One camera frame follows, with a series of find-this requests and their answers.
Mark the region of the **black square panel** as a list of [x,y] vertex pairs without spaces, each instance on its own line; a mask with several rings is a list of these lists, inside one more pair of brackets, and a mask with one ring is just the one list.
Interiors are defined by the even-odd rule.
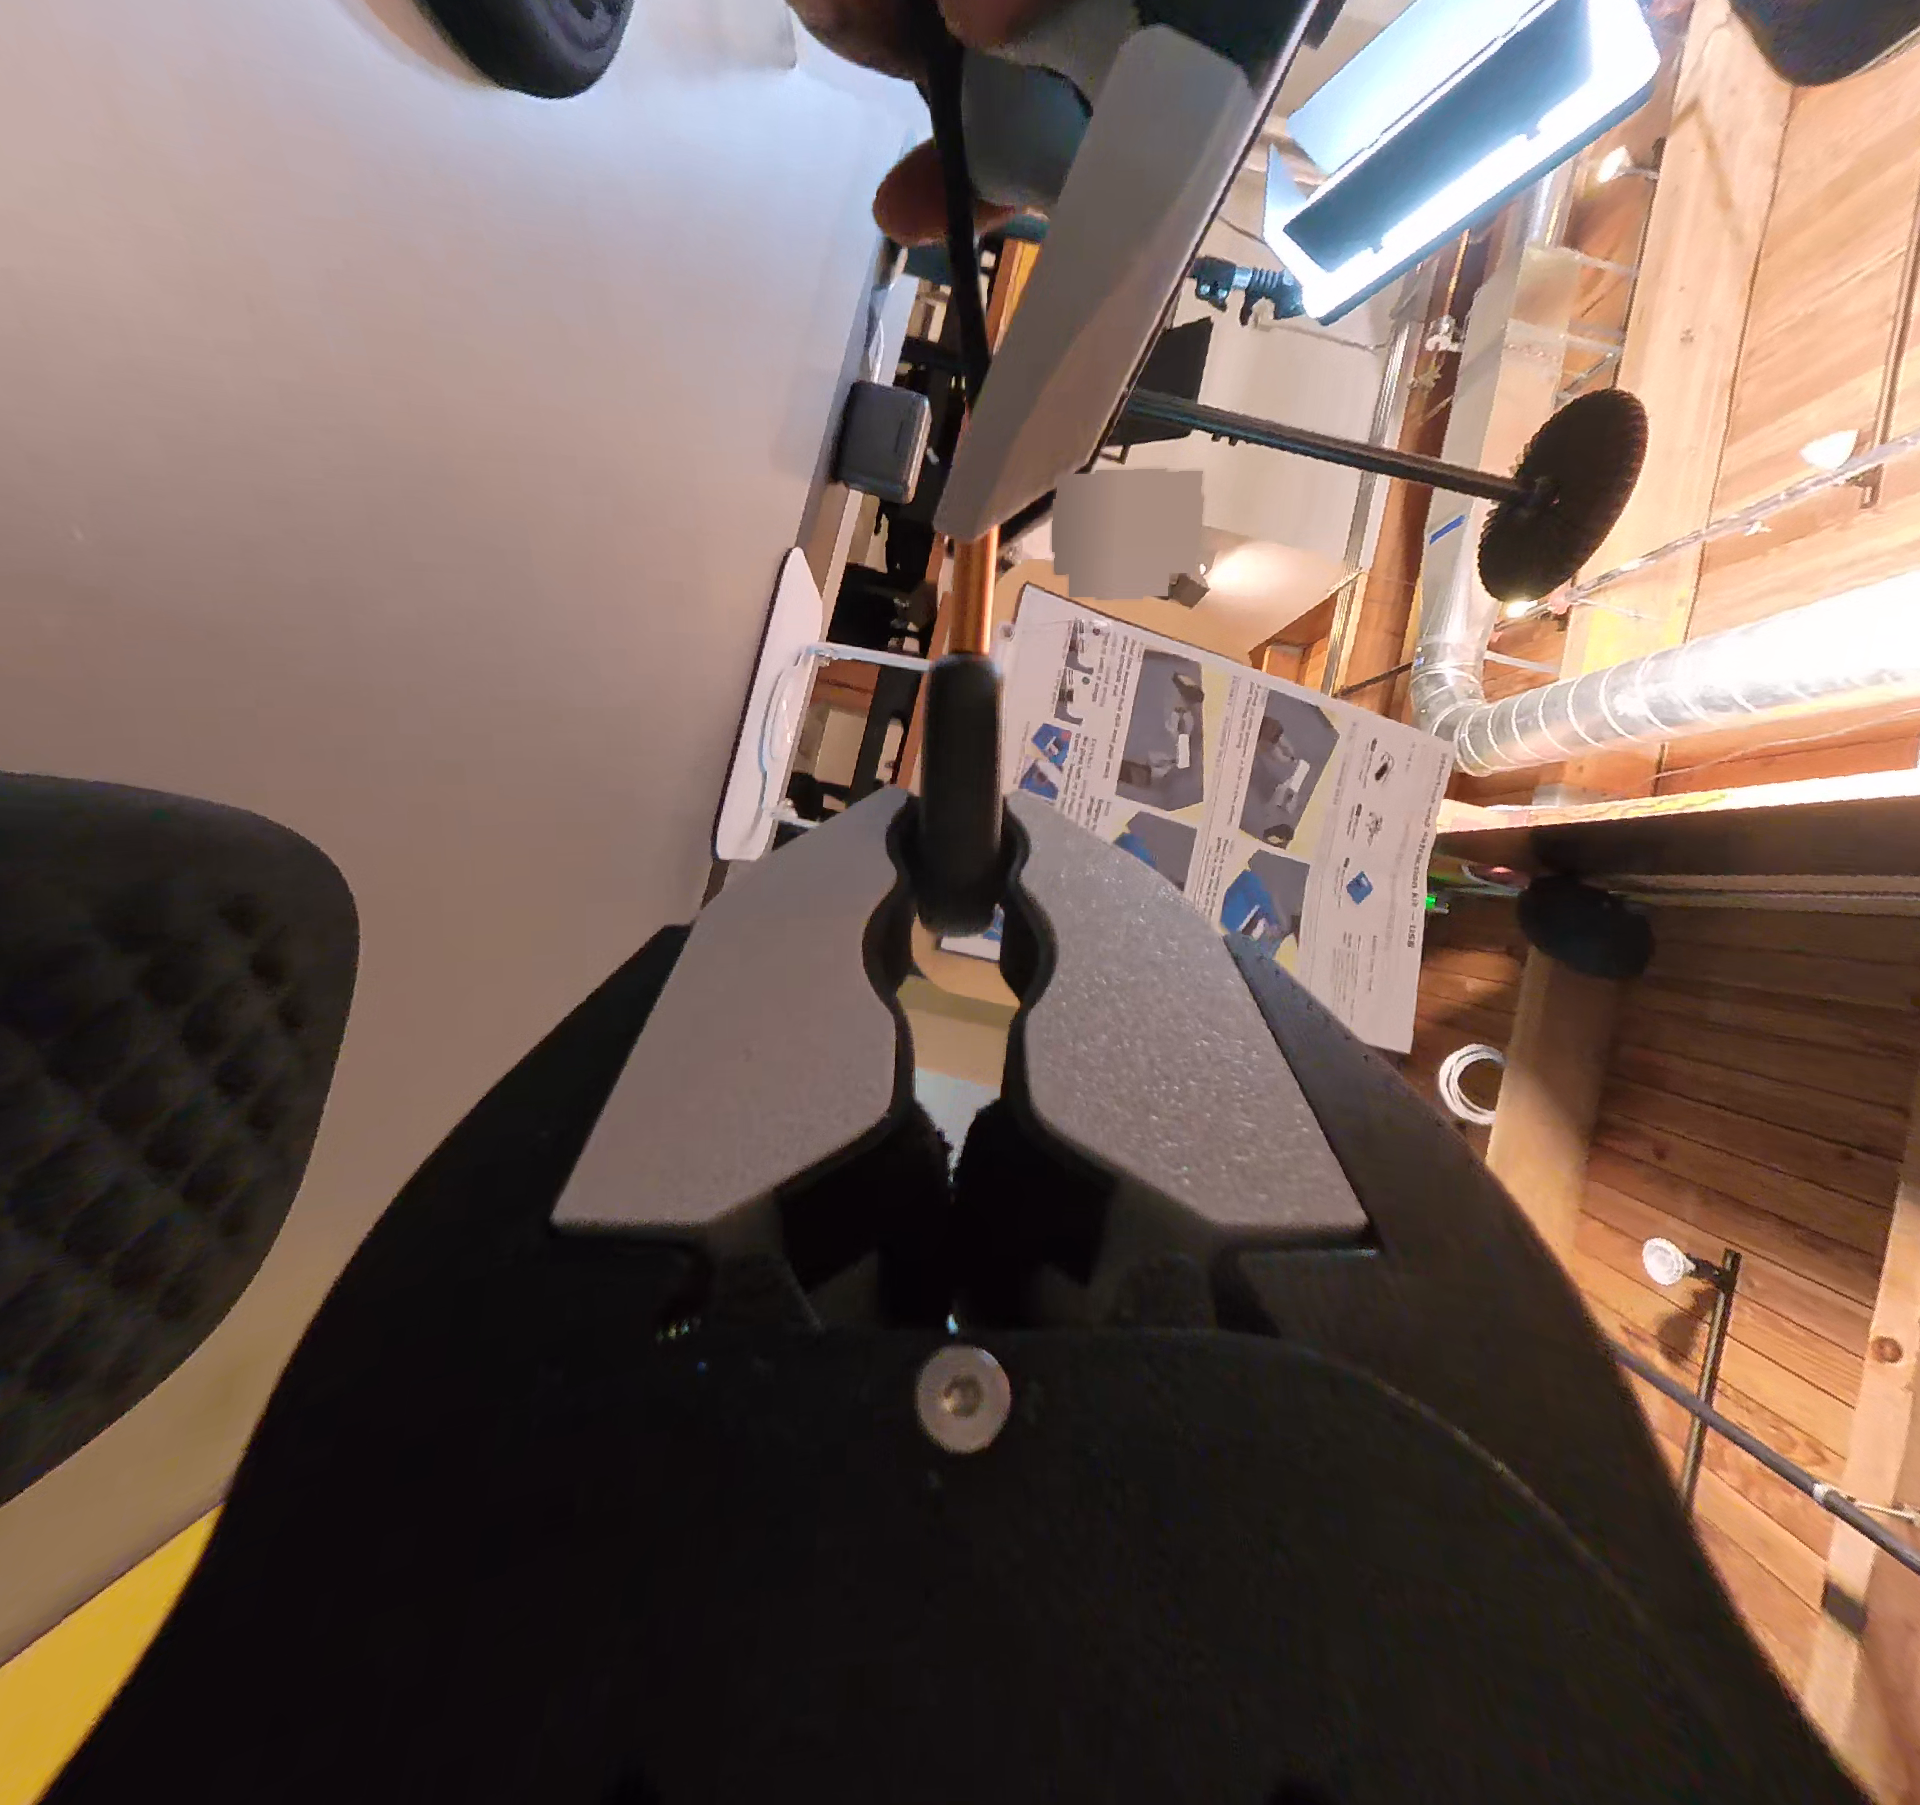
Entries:
[[1129,455],[1141,448],[1176,445],[1192,439],[1190,425],[1141,415],[1137,396],[1196,404],[1204,384],[1214,329],[1216,321],[1204,314],[1158,332],[1127,406],[1108,432],[1110,457],[1120,467],[1127,465]]

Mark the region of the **silver air duct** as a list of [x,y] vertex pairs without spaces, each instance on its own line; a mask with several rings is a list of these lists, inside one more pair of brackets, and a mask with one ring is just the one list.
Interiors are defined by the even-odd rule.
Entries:
[[1464,523],[1426,539],[1420,617],[1408,690],[1415,719],[1450,739],[1453,766],[1494,779],[1676,741],[1780,722],[1915,705],[1915,186],[1903,193],[1903,299],[1886,303],[1883,384],[1908,428],[1851,457],[1782,485],[1752,503],[1710,508],[1733,459],[1733,418],[1744,388],[1761,373],[1753,305],[1773,238],[1793,297],[1782,360],[1809,375],[1838,349],[1864,344],[1853,299],[1873,269],[1851,264],[1806,218],[1771,200],[1764,232],[1738,245],[1747,261],[1744,305],[1729,314],[1735,358],[1713,364],[1705,310],[1682,327],[1668,364],[1679,392],[1640,392],[1649,441],[1629,508],[1614,530],[1651,527],[1656,541],[1578,587],[1575,613],[1629,606],[1642,631],[1659,631],[1647,587],[1694,559],[1680,613],[1689,639],[1636,650],[1607,665],[1490,700],[1480,664],[1497,606],[1479,581],[1479,529]]

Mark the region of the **yellow plastic bin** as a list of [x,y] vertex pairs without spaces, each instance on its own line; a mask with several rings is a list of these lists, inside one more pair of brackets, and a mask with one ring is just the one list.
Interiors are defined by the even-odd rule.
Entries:
[[223,1507],[178,1530],[2,1666],[2,1801],[35,1803],[156,1638]]

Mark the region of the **small spot lamp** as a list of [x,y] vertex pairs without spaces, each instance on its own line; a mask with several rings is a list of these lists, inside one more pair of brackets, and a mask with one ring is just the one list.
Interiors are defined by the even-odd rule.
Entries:
[[1663,1290],[1695,1285],[1711,1291],[1711,1310],[1708,1318],[1708,1337],[1697,1361],[1694,1391],[1676,1389],[1666,1374],[1644,1361],[1627,1361],[1629,1370],[1651,1386],[1661,1397],[1676,1401],[1689,1418],[1682,1469],[1679,1474],[1679,1496],[1692,1517],[1695,1511],[1697,1488],[1705,1471],[1710,1434],[1715,1428],[1711,1417],[1718,1403],[1718,1388],[1726,1346],[1733,1337],[1733,1322],[1738,1302],[1738,1284],[1744,1261],[1733,1248],[1726,1248],[1718,1263],[1710,1263],[1676,1242],[1653,1238],[1642,1245],[1642,1266],[1646,1274]]

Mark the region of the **black rod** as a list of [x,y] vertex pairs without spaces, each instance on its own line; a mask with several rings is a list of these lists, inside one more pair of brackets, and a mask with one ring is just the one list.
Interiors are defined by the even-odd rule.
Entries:
[[1861,1502],[1843,1491],[1836,1482],[1818,1479],[1802,1465],[1788,1461],[1777,1448],[1767,1445],[1752,1431],[1708,1405],[1695,1391],[1689,1391],[1676,1378],[1657,1370],[1649,1361],[1642,1359],[1618,1340],[1607,1340],[1607,1352],[1623,1370],[1679,1405],[1679,1411],[1694,1421],[1695,1428],[1711,1434],[1720,1442],[1737,1448],[1749,1461],[1764,1467],[1771,1474],[1784,1481],[1788,1490],[1816,1504],[1838,1527],[1856,1532],[1868,1545],[1890,1557],[1906,1572],[1914,1576],[1918,1575],[1915,1542],[1894,1532],[1890,1524],[1869,1513]]

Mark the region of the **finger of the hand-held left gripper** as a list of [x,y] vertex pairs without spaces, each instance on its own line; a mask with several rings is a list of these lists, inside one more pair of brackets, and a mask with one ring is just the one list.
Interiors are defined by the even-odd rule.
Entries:
[[1167,303],[1258,136],[1258,90],[1152,25],[1115,60],[934,517],[981,539],[1077,472],[1123,406]]

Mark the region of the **tan backing board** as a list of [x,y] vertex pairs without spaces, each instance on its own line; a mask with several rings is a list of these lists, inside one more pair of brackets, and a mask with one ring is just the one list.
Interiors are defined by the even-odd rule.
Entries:
[[946,939],[908,923],[908,974],[899,1004],[908,1022],[916,1068],[983,1089],[1003,1089],[1010,1025],[1019,1009],[993,934]]

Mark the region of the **black stand pole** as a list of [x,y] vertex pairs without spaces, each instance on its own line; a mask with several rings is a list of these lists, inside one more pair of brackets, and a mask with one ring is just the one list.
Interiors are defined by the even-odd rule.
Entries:
[[1541,479],[1522,479],[1490,471],[1463,468],[1425,453],[1386,445],[1344,441],[1271,418],[1250,418],[1168,393],[1132,392],[1121,411],[1126,421],[1155,423],[1176,431],[1203,432],[1214,443],[1261,445],[1312,465],[1428,487],[1488,503],[1530,508],[1546,503],[1553,489]]

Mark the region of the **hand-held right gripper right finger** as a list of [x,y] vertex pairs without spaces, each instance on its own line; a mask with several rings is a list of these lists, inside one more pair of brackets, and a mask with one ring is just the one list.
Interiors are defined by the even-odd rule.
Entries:
[[1231,950],[1152,868],[1018,790],[1003,974],[1037,1132],[1204,1238],[1352,1245],[1367,1216]]

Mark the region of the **printed instruction sheet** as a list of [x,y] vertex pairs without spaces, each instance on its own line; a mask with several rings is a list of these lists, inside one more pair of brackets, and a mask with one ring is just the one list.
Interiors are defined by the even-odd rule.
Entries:
[[999,656],[1008,790],[1410,1051],[1445,743],[1037,587]]

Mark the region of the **white flat stand base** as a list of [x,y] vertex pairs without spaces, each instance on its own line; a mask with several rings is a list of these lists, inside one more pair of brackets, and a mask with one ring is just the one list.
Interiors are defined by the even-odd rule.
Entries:
[[824,599],[804,552],[791,548],[769,598],[715,810],[711,858],[751,864],[774,843],[822,661]]

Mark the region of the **grey clamp box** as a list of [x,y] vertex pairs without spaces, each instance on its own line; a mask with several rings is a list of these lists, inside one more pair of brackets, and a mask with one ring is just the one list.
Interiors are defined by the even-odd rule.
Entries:
[[931,434],[931,406],[908,388],[857,379],[840,407],[829,479],[890,506],[916,495]]

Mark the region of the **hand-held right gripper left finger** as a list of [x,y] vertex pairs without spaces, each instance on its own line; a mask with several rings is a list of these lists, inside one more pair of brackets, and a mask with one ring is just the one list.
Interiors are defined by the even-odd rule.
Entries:
[[554,1208],[567,1233],[701,1238],[910,1100],[893,929],[908,812],[878,790],[731,875],[694,920]]

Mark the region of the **hanging light fixture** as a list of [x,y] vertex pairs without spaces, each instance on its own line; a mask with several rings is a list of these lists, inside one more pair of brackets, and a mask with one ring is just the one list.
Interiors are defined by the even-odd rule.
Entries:
[[1319,178],[1269,172],[1261,238],[1319,322],[1436,254],[1640,111],[1640,0],[1415,0],[1289,112]]

